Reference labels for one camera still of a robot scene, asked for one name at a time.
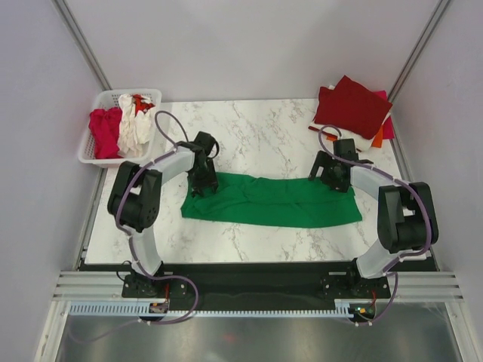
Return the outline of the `right aluminium corner post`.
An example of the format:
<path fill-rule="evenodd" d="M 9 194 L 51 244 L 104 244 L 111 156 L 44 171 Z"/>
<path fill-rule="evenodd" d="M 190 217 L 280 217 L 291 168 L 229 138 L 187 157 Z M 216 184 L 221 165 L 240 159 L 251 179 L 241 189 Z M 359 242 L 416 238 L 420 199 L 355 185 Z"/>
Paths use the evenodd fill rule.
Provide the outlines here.
<path fill-rule="evenodd" d="M 452 0 L 437 1 L 434 10 L 429 16 L 429 19 L 427 20 L 426 25 L 423 27 L 422 32 L 420 33 L 415 45 L 413 46 L 411 52 L 409 53 L 407 60 L 405 61 L 405 64 L 403 65 L 400 73 L 398 74 L 398 77 L 395 80 L 394 85 L 392 86 L 389 92 L 388 100 L 391 103 L 395 102 L 397 96 L 401 92 L 401 89 L 405 85 L 414 67 L 417 65 L 418 60 L 421 58 L 428 43 L 430 42 L 431 38 L 434 36 L 439 24 L 444 19 L 448 9 L 452 4 L 453 4 Z"/>

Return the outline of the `green t-shirt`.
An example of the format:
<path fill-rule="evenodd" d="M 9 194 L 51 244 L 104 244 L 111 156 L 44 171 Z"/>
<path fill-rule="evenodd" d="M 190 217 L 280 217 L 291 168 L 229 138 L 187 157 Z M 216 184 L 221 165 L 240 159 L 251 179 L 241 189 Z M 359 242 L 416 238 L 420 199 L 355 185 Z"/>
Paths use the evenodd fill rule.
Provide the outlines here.
<path fill-rule="evenodd" d="M 320 181 L 268 179 L 218 173 L 219 186 L 187 195 L 186 219 L 286 228 L 320 229 L 362 221 L 353 189 L 338 192 Z"/>

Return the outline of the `folded pink t-shirt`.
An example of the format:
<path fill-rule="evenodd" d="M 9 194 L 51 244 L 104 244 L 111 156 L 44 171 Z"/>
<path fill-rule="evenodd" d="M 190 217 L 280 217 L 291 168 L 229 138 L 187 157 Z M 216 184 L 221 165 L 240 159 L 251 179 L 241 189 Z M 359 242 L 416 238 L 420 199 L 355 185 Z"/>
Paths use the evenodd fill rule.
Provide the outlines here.
<path fill-rule="evenodd" d="M 375 94 L 380 98 L 387 100 L 387 93 L 384 90 L 378 90 L 375 92 Z M 382 130 L 382 137 L 384 140 L 392 140 L 395 138 L 395 131 L 393 128 L 392 118 L 390 113 L 388 113 L 385 121 L 383 122 L 381 126 L 381 130 Z"/>

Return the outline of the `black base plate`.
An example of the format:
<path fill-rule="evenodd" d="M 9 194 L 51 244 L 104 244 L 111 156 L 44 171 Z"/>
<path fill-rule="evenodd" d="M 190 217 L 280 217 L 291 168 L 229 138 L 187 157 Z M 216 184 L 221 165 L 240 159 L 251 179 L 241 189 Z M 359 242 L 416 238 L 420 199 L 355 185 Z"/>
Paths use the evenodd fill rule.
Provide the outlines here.
<path fill-rule="evenodd" d="M 354 262 L 164 264 L 155 279 L 126 275 L 124 298 L 166 298 L 182 309 L 330 307 L 338 299 L 388 299 L 386 278 L 364 279 Z"/>

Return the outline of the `folded white t-shirt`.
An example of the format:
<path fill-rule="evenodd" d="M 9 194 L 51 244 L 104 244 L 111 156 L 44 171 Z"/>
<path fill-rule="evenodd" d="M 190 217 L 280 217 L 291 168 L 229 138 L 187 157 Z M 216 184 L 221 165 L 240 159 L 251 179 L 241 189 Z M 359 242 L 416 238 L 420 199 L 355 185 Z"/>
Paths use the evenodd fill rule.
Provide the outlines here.
<path fill-rule="evenodd" d="M 317 108 L 317 112 L 321 108 L 321 104 L 323 100 L 326 100 L 328 98 L 329 93 L 335 88 L 332 84 L 329 85 L 328 87 L 321 87 L 319 91 L 319 105 Z M 376 94 L 379 98 L 387 100 L 387 93 L 384 90 L 377 90 L 373 91 L 374 94 Z M 320 121 L 315 120 L 315 116 L 312 119 L 311 123 L 308 126 L 308 129 L 311 131 L 318 132 L 320 128 L 324 126 Z M 364 137 L 353 133 L 350 130 L 343 129 L 339 126 L 337 126 L 340 129 L 340 133 L 342 134 L 343 138 L 350 138 L 354 139 L 355 142 L 355 147 L 357 151 L 359 152 L 365 152 L 369 150 L 371 147 L 372 148 L 382 148 L 383 145 L 383 140 L 390 140 L 394 138 L 394 130 L 392 126 L 392 119 L 390 112 L 386 114 L 386 117 L 383 120 L 383 123 L 380 126 L 380 129 L 378 130 L 378 133 L 371 139 L 365 139 Z M 325 133 L 326 139 L 330 141 L 335 141 L 338 139 L 339 133 L 336 132 L 333 128 L 326 128 Z"/>

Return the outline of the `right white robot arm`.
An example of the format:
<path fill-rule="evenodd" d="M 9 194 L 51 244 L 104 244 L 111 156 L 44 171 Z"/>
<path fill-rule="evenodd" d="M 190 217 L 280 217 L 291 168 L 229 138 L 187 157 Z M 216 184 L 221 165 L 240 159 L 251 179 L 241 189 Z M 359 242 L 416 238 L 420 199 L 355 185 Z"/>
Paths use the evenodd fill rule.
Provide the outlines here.
<path fill-rule="evenodd" d="M 367 252 L 355 259 L 357 271 L 346 277 L 347 291 L 364 296 L 373 287 L 374 278 L 381 278 L 408 257 L 426 254 L 438 240 L 439 230 L 429 185 L 407 183 L 360 161 L 357 154 L 344 161 L 340 156 L 320 151 L 309 173 L 336 192 L 353 187 L 377 201 L 377 240 Z"/>

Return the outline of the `aluminium corner post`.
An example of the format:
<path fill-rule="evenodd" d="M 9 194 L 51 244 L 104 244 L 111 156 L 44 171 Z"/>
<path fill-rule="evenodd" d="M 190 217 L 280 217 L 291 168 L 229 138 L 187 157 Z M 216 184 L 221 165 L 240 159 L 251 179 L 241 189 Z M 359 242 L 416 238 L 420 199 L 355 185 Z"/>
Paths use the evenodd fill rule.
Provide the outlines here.
<path fill-rule="evenodd" d="M 403 65 L 400 73 L 398 74 L 398 77 L 395 80 L 394 85 L 392 86 L 389 92 L 388 100 L 391 103 L 395 102 L 397 96 L 401 92 L 401 89 L 405 85 L 414 67 L 417 65 L 418 60 L 421 58 L 428 43 L 430 42 L 431 38 L 434 36 L 439 24 L 444 19 L 448 9 L 452 4 L 453 4 L 452 0 L 437 1 L 434 10 L 429 16 L 429 19 L 427 20 L 426 25 L 423 27 L 422 32 L 420 33 L 415 45 L 413 46 L 411 52 L 409 53 L 407 60 L 405 61 L 405 64 Z"/>
<path fill-rule="evenodd" d="M 88 68 L 91 70 L 94 78 L 96 79 L 101 89 L 103 91 L 112 90 L 111 84 L 109 83 L 109 80 L 106 77 L 102 66 L 97 60 L 94 51 L 89 45 L 88 40 L 84 35 L 80 25 L 78 24 L 78 21 L 76 20 L 74 13 L 70 9 L 67 1 L 53 0 L 52 3 L 56 8 L 57 12 L 59 13 L 60 18 L 66 25 L 66 28 L 69 30 L 70 35 L 72 36 L 75 44 L 77 45 L 85 62 L 87 63 Z"/>

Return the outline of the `crumpled red t-shirt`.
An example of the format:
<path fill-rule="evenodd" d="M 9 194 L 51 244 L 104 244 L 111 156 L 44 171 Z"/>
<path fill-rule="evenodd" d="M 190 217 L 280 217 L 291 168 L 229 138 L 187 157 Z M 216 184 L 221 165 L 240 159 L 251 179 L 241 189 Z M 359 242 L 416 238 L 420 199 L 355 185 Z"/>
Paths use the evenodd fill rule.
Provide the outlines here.
<path fill-rule="evenodd" d="M 135 115 L 137 115 L 138 112 L 146 114 L 150 109 L 155 107 L 155 104 L 152 103 L 152 101 L 148 97 L 142 96 L 140 94 L 133 94 L 131 97 L 135 108 Z"/>

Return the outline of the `left aluminium corner post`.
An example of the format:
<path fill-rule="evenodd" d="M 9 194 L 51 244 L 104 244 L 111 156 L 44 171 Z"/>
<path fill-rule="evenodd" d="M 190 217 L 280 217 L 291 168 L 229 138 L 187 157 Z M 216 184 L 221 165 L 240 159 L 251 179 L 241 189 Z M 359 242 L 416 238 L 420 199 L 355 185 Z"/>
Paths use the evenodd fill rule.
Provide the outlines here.
<path fill-rule="evenodd" d="M 94 51 L 89 45 L 88 40 L 84 35 L 80 25 L 78 24 L 78 21 L 76 20 L 74 13 L 70 9 L 67 1 L 53 0 L 52 3 L 56 8 L 57 12 L 59 13 L 60 18 L 66 25 L 66 28 L 69 30 L 70 35 L 72 36 L 75 44 L 77 45 L 85 62 L 87 63 L 88 68 L 91 70 L 94 78 L 96 79 L 101 89 L 103 91 L 112 90 L 111 84 L 109 83 L 109 80 L 106 77 L 102 66 L 97 60 Z"/>

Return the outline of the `white plastic laundry basket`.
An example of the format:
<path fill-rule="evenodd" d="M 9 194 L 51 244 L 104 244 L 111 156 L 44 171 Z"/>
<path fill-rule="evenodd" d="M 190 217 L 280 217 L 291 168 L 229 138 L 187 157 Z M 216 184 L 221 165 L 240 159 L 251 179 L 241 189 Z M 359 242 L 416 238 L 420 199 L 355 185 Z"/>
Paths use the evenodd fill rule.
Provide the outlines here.
<path fill-rule="evenodd" d="M 161 91 L 149 88 L 99 94 L 79 148 L 80 162 L 102 168 L 145 162 L 154 146 L 154 113 L 161 102 Z"/>

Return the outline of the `crumpled white t-shirt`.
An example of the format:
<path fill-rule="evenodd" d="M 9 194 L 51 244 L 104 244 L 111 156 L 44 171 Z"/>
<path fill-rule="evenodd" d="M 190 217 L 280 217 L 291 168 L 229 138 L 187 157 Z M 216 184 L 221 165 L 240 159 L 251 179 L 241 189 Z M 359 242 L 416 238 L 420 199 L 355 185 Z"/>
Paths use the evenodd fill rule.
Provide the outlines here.
<path fill-rule="evenodd" d="M 118 147 L 119 154 L 123 157 L 140 157 L 143 155 L 143 147 L 149 142 L 152 132 L 155 107 L 146 114 L 138 112 L 132 100 L 133 94 L 122 94 L 118 104 L 122 110 L 122 119 L 119 125 Z"/>

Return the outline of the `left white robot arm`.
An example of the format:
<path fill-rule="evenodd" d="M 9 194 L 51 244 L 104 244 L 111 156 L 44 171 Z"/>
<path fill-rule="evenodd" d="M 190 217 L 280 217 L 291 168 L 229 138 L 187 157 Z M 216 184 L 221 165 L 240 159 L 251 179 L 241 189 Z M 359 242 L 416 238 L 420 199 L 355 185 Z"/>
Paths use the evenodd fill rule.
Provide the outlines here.
<path fill-rule="evenodd" d="M 116 227 L 128 236 L 131 264 L 140 278 L 140 289 L 148 296 L 165 290 L 165 277 L 157 271 L 162 258 L 157 250 L 153 225 L 158 217 L 162 186 L 185 173 L 192 197 L 215 192 L 218 180 L 212 152 L 218 142 L 208 133 L 200 133 L 191 142 L 180 141 L 164 155 L 141 166 L 130 161 L 118 169 L 107 210 Z"/>

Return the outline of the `folded orange t-shirt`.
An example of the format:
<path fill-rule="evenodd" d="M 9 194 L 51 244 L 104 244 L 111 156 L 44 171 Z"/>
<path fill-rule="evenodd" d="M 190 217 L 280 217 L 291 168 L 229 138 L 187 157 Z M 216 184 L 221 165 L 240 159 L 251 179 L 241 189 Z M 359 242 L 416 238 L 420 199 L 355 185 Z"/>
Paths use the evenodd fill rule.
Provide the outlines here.
<path fill-rule="evenodd" d="M 328 127 L 323 130 L 323 133 L 327 135 L 328 140 L 338 140 L 338 139 L 354 139 L 355 148 L 360 152 L 365 152 L 371 147 L 381 148 L 383 143 L 382 130 L 380 129 L 377 134 L 371 139 L 365 139 L 364 137 L 353 133 L 349 130 L 340 129 L 335 130 L 332 127 Z"/>

